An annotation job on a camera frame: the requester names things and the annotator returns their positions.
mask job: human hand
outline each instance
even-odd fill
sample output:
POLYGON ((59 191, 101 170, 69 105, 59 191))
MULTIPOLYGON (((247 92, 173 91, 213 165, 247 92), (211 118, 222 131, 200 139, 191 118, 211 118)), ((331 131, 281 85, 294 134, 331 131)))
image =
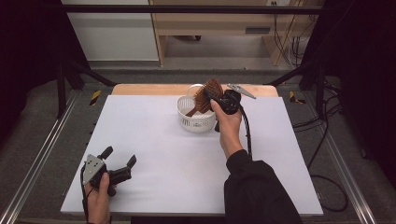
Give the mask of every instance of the human hand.
POLYGON ((232 115, 227 115, 216 101, 210 100, 210 105, 218 118, 220 145, 228 159, 236 151, 243 149, 239 139, 239 129, 242 121, 241 111, 238 110, 232 115))
POLYGON ((91 183, 85 186, 88 197, 88 222, 94 224, 110 223, 110 210, 108 208, 107 188, 110 184, 108 173, 103 173, 100 180, 99 191, 91 183))

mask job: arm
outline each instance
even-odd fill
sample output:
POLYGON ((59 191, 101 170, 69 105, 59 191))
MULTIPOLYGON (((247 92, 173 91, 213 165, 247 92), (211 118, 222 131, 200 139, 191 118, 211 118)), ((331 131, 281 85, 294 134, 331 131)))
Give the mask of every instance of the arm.
POLYGON ((100 180, 99 191, 90 183, 85 186, 88 197, 88 223, 108 224, 111 223, 110 210, 108 208, 107 188, 110 184, 108 173, 103 173, 100 180))
POLYGON ((220 145, 230 176, 224 184, 228 224, 303 223, 274 170, 264 161, 253 161, 239 140, 241 113, 226 115, 211 101, 219 120, 220 145))

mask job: white cabinet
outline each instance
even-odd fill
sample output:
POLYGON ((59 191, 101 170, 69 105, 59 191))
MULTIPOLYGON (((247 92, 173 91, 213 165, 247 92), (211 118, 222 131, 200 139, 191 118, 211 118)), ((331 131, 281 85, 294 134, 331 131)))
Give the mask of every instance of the white cabinet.
MULTIPOLYGON (((62 0, 64 5, 148 5, 146 0, 62 0)), ((158 61, 150 14, 68 13, 88 61, 158 61)))

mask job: white basket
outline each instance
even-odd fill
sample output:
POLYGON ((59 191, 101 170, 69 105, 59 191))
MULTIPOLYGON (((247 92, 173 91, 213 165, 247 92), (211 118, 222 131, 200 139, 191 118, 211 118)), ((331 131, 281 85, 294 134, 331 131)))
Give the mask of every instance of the white basket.
POLYGON ((194 97, 189 95, 190 89, 201 86, 203 85, 195 84, 190 86, 187 95, 180 96, 177 99, 178 120, 184 129, 192 133, 207 132, 213 129, 216 124, 216 114, 210 110, 204 114, 196 112, 191 118, 186 116, 195 107, 194 97))

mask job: black sleeve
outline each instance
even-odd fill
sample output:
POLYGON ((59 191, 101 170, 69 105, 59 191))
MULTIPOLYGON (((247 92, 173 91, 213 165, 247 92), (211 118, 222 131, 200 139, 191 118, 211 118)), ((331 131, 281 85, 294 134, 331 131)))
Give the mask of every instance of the black sleeve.
POLYGON ((253 161, 245 150, 227 160, 224 184, 227 224, 303 223, 271 166, 253 161))

